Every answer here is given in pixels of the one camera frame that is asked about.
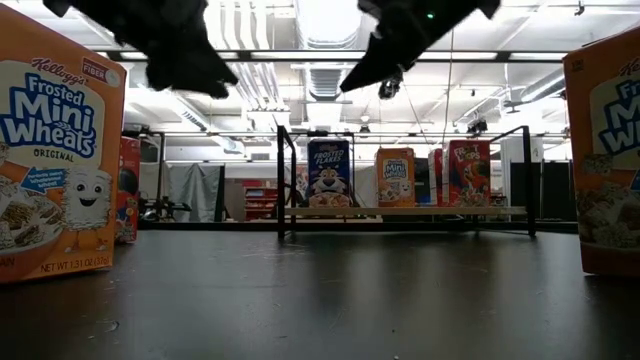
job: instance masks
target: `metal frame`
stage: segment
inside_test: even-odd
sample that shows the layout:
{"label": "metal frame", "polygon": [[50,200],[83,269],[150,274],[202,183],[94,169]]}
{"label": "metal frame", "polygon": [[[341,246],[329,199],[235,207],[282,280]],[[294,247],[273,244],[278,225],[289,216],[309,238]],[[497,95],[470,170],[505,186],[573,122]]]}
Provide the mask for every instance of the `metal frame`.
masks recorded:
{"label": "metal frame", "polygon": [[[104,53],[117,62],[147,62],[144,54],[135,50],[92,49]],[[355,63],[364,56],[364,50],[217,50],[225,62],[269,62],[269,63]],[[416,59],[416,63],[458,64],[562,64],[567,51],[531,50],[427,50]]]}
{"label": "metal frame", "polygon": [[[486,226],[486,227],[491,227],[492,230],[499,230],[499,229],[504,229],[504,230],[526,230],[527,234],[531,237],[535,236],[536,233],[536,218],[535,218],[535,204],[533,201],[533,169],[532,169],[532,162],[531,162],[531,135],[529,132],[529,127],[528,126],[519,126],[511,131],[508,131],[506,133],[500,134],[494,138],[492,138],[491,140],[489,140],[489,142],[496,142],[502,138],[505,138],[507,136],[510,136],[518,131],[522,130],[522,145],[523,145],[523,151],[524,151],[524,163],[526,166],[526,170],[525,170],[525,174],[526,174],[526,180],[525,180],[525,188],[528,189],[525,200],[525,209],[526,209],[526,216],[527,216],[527,221],[525,223],[504,223],[502,224],[503,226],[500,226],[498,224],[493,223],[493,226]],[[364,226],[362,226],[362,224],[340,224],[340,223],[331,223],[331,225],[329,224],[323,224],[323,226],[319,226],[319,227],[310,227],[310,226],[298,226],[298,225],[302,225],[302,224],[296,224],[296,216],[295,215],[291,215],[291,221],[287,222],[286,221],[286,216],[285,216],[285,206],[286,206],[286,198],[284,196],[284,189],[285,189],[285,176],[284,176],[284,171],[285,171],[285,162],[284,162],[284,143],[285,141],[289,144],[289,147],[291,148],[291,159],[292,159],[292,179],[295,179],[295,161],[296,161],[296,152],[295,152],[295,148],[293,146],[293,142],[291,141],[291,137],[289,136],[289,133],[287,132],[286,128],[284,126],[278,126],[278,132],[277,132],[277,143],[278,143],[278,157],[277,157],[277,166],[278,166],[278,201],[277,201],[277,207],[278,207],[278,221],[277,221],[277,232],[278,232],[278,240],[282,241],[284,240],[287,232],[289,231],[295,231],[295,230],[307,230],[307,231],[327,231],[329,230],[337,230],[337,231],[367,231],[367,229],[369,230],[373,230],[374,228],[382,228],[384,230],[387,231],[416,231],[416,230],[451,230],[451,231],[456,231],[456,230],[460,230],[460,229],[474,229],[474,230],[480,230],[479,227],[481,226],[481,224],[478,222],[478,218],[477,215],[474,215],[473,217],[473,222],[471,224],[471,226],[469,227],[468,225],[466,226],[460,226],[460,224],[458,223],[452,223],[452,224],[445,224],[445,223],[440,223],[440,224],[433,224],[433,223],[421,223],[421,224],[412,224],[412,226],[407,226],[407,223],[382,223],[382,224],[378,224],[376,226],[371,227],[372,224],[364,224]],[[445,137],[457,137],[459,136],[459,134],[445,134]],[[295,196],[291,196],[292,199],[292,203],[291,203],[291,207],[295,208],[296,207],[296,201],[295,201]]]}

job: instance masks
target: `fluorescent light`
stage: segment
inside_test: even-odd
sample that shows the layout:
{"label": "fluorescent light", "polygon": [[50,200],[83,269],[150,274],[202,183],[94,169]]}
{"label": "fluorescent light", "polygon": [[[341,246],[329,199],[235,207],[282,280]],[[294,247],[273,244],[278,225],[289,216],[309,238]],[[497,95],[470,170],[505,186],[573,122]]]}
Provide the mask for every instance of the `fluorescent light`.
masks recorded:
{"label": "fluorescent light", "polygon": [[320,63],[306,63],[306,64],[291,64],[292,70],[351,70],[355,65],[348,64],[320,64]]}
{"label": "fluorescent light", "polygon": [[207,137],[209,134],[205,132],[173,132],[165,133],[166,137]]}
{"label": "fluorescent light", "polygon": [[318,51],[253,51],[251,57],[255,60],[292,59],[292,60],[313,60],[313,59],[347,59],[360,60],[364,56],[364,51],[348,50],[318,50]]}
{"label": "fluorescent light", "polygon": [[[251,57],[256,60],[274,60],[274,59],[291,59],[291,60],[360,60],[364,56],[364,51],[350,50],[307,50],[307,51],[253,51]],[[453,54],[448,51],[428,51],[422,53],[418,59],[420,60],[448,60],[453,56],[454,60],[491,60],[495,59],[498,54],[496,52],[460,52],[454,51]]]}
{"label": "fluorescent light", "polygon": [[248,159],[215,159],[215,160],[165,160],[166,163],[171,164],[193,164],[193,163],[215,163],[215,164],[226,164],[226,163],[246,163]]}
{"label": "fluorescent light", "polygon": [[236,53],[235,51],[218,51],[218,56],[220,56],[222,60],[238,59],[238,53]]}
{"label": "fluorescent light", "polygon": [[147,60],[147,56],[145,54],[137,51],[121,52],[120,55],[126,60]]}
{"label": "fluorescent light", "polygon": [[454,51],[427,51],[423,52],[418,59],[420,60],[491,60],[495,59],[498,53],[495,52],[459,52]]}
{"label": "fluorescent light", "polygon": [[276,133],[269,132],[219,132],[216,133],[220,136],[232,136],[232,137],[276,137]]}
{"label": "fluorescent light", "polygon": [[512,53],[510,59],[511,60],[562,60],[567,53],[558,52],[558,53]]}
{"label": "fluorescent light", "polygon": [[353,133],[355,137],[405,137],[409,136],[409,133],[383,133],[383,132],[370,132],[370,133]]}
{"label": "fluorescent light", "polygon": [[538,95],[547,91],[550,87],[555,86],[559,81],[562,81],[562,79],[564,79],[564,74],[549,81],[548,83],[544,84],[544,86],[540,86],[538,89],[536,89],[536,91],[532,91],[529,94],[524,95],[520,100],[522,100],[523,102],[529,102],[535,99]]}

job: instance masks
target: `cable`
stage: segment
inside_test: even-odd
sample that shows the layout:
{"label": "cable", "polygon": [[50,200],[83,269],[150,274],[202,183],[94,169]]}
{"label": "cable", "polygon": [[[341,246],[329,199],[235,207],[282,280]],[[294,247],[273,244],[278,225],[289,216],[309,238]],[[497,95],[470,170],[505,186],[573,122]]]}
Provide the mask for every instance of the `cable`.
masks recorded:
{"label": "cable", "polygon": [[420,128],[420,133],[422,134],[422,137],[424,137],[424,143],[425,145],[429,145],[429,140],[427,140],[427,134],[424,133],[424,129],[422,128],[422,124],[420,123],[420,119],[418,119],[418,113],[416,113],[416,108],[413,106],[413,101],[411,101],[411,96],[409,96],[409,88],[407,88],[407,84],[405,84],[404,82],[402,83],[402,85],[404,86],[404,91],[407,93],[407,99],[409,99],[409,106],[411,106],[411,111],[413,111],[413,117],[416,119],[416,123]]}
{"label": "cable", "polygon": [[451,73],[453,73],[453,39],[455,29],[451,29],[451,46],[449,49],[449,80],[447,81],[447,104],[444,109],[444,129],[442,129],[442,144],[444,145],[444,137],[447,133],[447,125],[449,123],[449,100],[451,99]]}

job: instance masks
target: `ceiling light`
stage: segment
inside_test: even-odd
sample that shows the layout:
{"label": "ceiling light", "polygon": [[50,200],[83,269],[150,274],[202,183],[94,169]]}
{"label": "ceiling light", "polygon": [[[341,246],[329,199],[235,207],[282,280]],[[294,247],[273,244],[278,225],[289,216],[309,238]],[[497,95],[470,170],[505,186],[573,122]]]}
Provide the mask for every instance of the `ceiling light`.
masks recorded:
{"label": "ceiling light", "polygon": [[567,56],[566,52],[531,52],[531,53],[512,53],[511,60],[538,60],[538,61],[557,61]]}
{"label": "ceiling light", "polygon": [[146,60],[147,56],[141,52],[130,51],[130,52],[121,52],[120,55],[123,59],[126,60]]}
{"label": "ceiling light", "polygon": [[418,59],[420,60],[491,60],[498,56],[496,52],[460,52],[454,51],[427,51],[423,52]]}

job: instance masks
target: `orange cereal box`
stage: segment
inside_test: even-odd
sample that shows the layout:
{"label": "orange cereal box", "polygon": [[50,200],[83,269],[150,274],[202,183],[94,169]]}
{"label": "orange cereal box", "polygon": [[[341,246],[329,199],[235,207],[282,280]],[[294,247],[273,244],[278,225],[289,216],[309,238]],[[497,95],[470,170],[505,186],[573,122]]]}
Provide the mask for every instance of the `orange cereal box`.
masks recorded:
{"label": "orange cereal box", "polygon": [[414,207],[414,153],[411,148],[383,149],[376,154],[379,207]]}
{"label": "orange cereal box", "polygon": [[640,275],[638,44],[635,28],[564,59],[582,267],[588,273]]}
{"label": "orange cereal box", "polygon": [[111,266],[126,73],[0,5],[0,283]]}

